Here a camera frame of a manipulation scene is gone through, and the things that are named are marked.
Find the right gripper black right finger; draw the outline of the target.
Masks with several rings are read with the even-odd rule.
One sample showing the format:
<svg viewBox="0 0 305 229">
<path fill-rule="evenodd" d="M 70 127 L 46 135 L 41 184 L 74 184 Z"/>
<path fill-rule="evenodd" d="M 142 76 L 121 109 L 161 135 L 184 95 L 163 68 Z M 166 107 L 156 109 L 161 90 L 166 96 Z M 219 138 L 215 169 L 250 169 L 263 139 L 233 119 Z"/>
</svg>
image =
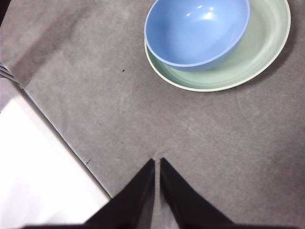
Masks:
<svg viewBox="0 0 305 229">
<path fill-rule="evenodd" d="M 160 159 L 160 188 L 179 225 L 234 224 L 200 196 L 164 157 Z"/>
</svg>

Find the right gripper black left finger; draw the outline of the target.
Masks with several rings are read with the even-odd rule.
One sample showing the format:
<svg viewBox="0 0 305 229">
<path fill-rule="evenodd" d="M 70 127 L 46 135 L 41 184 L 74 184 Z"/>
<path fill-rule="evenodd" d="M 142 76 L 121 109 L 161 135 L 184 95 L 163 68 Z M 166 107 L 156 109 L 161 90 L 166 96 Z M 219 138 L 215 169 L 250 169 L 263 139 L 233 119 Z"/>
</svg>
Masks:
<svg viewBox="0 0 305 229">
<path fill-rule="evenodd" d="M 155 161 L 149 159 L 126 187 L 91 216 L 85 226 L 150 226 L 155 194 Z"/>
</svg>

